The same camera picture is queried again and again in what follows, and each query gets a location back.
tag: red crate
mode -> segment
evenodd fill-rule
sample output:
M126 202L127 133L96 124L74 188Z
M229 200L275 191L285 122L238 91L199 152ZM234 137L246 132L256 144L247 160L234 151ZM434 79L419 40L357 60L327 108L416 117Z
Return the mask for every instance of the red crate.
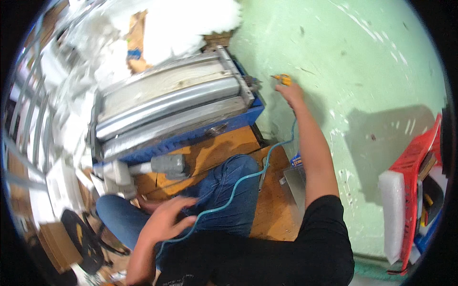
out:
M440 153L440 133L442 115L438 114L434 126L412 139L409 146L404 150L396 162L389 168L391 171L404 175L405 191L405 226L400 259L402 268L400 271L388 270L388 274L405 275L409 255L414 243L415 227L417 222L417 181L420 164L426 154L431 150L442 165Z

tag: cable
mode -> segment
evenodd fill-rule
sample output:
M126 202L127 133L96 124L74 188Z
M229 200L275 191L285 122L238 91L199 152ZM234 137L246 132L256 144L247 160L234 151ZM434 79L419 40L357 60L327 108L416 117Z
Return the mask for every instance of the cable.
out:
M237 182L235 182L235 185L234 185L234 188L232 189L232 193L230 195L230 198L229 200L227 201L227 203L225 203L224 205L220 206L220 207L217 207L217 208L214 208L214 209L211 209L211 210L204 210L203 212L201 212L197 218L196 218L196 222L194 223L194 225L192 226L191 230L183 237L181 238L174 238L174 239L169 239L169 240L164 240L162 242L162 245L161 245L161 249L159 250L158 254L156 255L156 259L158 259L158 257L161 255L163 249L164 249L164 245L166 243L177 243L177 242L180 242L180 241L183 241L185 239L187 239L193 232L194 230L196 229L196 225L197 225L197 222L199 221L199 219L206 215L206 214L210 214L210 213L214 213L214 212L218 212L220 210L224 210L225 208L227 208L230 203L232 202L232 199L234 198L235 196L235 190L237 189L237 186L245 179L248 179L248 178L252 178L252 177L256 177L256 176L259 176L261 174L264 174L266 171L267 171L267 167L269 166L269 160L270 160L270 154L272 153L272 150L274 150L274 148L277 148L278 146L282 146L282 145L285 145L285 144L288 144L288 143L291 143L293 140L294 140L294 126L296 125L296 119L294 119L294 122L293 122L293 126L291 127L291 139L288 140L288 141L283 141L283 142L279 142L277 144L275 144L274 146L272 146L272 148L270 148L269 152L267 153L267 160L266 160L266 164L264 165L264 168L259 171L259 172L256 172L256 173L253 173L253 174L250 174L250 175L246 175L246 176L243 176L241 177Z

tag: person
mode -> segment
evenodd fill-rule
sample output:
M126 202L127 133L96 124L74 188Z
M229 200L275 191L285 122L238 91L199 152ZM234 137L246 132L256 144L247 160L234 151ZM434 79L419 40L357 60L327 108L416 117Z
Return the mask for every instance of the person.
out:
M259 178L243 180L231 204L202 216L187 239L183 237L203 210L224 205L235 182L257 172L247 155L235 155L210 170L195 186L163 203L142 208L123 198L107 195L97 201L99 217L127 247L133 249L127 268L128 285L348 285L354 260L343 221L331 153L296 83L276 86L294 110L299 127L300 152L306 175L306 211L295 241L269 241L248 237L254 219ZM177 216L184 218L176 223Z

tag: hand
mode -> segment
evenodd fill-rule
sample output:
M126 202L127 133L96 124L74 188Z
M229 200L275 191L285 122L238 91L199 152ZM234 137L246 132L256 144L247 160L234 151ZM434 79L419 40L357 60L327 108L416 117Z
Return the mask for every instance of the hand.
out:
M304 91L295 82L290 86L276 85L275 90L282 94L292 109L304 103Z
M195 198L178 196L162 203L146 222L140 232L138 241L154 245L179 235L185 228L192 226L196 222L197 216L188 216L175 224L178 213L185 207L195 205L196 202L197 199Z
M138 200L138 205L140 206L140 208L146 210L150 214L152 214L161 204L166 202L146 201L141 194L137 194L135 197Z

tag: jeans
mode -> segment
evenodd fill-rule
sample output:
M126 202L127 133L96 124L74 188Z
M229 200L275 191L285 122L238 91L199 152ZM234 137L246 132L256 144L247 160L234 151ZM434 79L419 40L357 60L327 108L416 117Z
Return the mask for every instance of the jeans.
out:
M243 176L259 171L257 162L248 155L235 155L221 165L208 171L208 175L194 186L179 193L181 196L198 198L198 202L189 209L183 209L186 216L196 216L204 210L224 205L231 196L232 189ZM223 231L248 237L255 216L258 197L259 176L243 180L235 190L234 198L227 208L202 216L196 223L195 231ZM97 213L106 227L128 248L134 249L143 226L150 214L131 205L129 201L116 196L105 195L97 200ZM184 230L180 236L189 232ZM167 255L165 244L160 261Z

